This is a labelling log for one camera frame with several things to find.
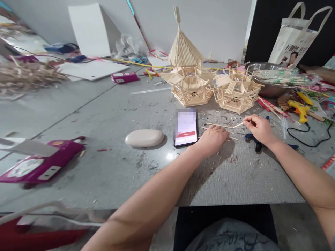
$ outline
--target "white shopping bag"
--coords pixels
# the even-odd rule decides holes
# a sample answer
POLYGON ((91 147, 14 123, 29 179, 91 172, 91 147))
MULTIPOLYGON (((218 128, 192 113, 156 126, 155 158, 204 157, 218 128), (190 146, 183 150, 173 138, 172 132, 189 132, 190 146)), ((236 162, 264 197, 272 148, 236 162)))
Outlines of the white shopping bag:
POLYGON ((269 62, 279 64, 284 67, 289 65, 293 65, 293 67, 295 67, 321 31, 332 9, 333 8, 331 6, 323 7, 322 9, 315 12, 311 19, 306 20, 304 19, 306 10, 305 4, 303 2, 297 3, 289 17, 282 19, 282 26, 269 58, 269 62), (292 18, 299 7, 301 7, 301 18, 292 18), (313 18, 318 13, 325 10, 329 11, 323 19, 319 30, 314 31, 308 29, 309 25, 312 23, 313 18))

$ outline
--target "phone screen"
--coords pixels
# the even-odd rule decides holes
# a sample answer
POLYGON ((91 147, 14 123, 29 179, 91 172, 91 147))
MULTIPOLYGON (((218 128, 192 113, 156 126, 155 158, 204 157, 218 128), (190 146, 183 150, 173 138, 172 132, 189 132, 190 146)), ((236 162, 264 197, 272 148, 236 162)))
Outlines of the phone screen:
POLYGON ((183 109, 177 111, 174 146, 192 145, 198 141, 196 129, 196 110, 183 109))

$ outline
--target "person's lap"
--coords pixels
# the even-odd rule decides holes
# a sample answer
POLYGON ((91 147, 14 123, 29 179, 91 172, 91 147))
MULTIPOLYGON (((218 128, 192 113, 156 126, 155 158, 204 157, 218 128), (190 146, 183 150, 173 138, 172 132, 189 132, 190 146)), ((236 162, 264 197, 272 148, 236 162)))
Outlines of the person's lap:
POLYGON ((278 243, 271 208, 268 204, 180 207, 173 250, 184 251, 202 230, 222 218, 243 221, 278 243))

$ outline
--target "metal bowl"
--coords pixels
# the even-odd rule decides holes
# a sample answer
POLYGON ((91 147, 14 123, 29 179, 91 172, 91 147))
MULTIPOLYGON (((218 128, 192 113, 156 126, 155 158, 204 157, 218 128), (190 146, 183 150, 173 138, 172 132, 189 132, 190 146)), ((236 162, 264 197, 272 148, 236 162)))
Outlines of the metal bowl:
MULTIPOLYGON (((273 63, 267 62, 254 62, 247 64, 244 69, 247 70, 249 67, 248 75, 251 75, 251 72, 257 70, 280 70, 284 69, 283 66, 273 63)), ((258 77, 253 77, 253 81, 258 84, 264 85, 259 92, 259 96, 267 97, 267 98, 279 98, 281 95, 288 93, 291 89, 297 86, 279 86, 279 85, 272 85, 269 83, 265 83, 262 79, 258 77)))

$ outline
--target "person's left hand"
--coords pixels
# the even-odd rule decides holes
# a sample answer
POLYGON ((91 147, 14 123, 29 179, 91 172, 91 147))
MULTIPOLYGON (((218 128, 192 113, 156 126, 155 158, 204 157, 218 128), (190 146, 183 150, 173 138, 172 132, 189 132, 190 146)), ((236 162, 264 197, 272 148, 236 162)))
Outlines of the person's left hand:
POLYGON ((200 137, 197 143, 190 146, 196 154, 207 158, 219 151, 222 144, 229 138, 229 132, 220 126, 211 125, 200 137))

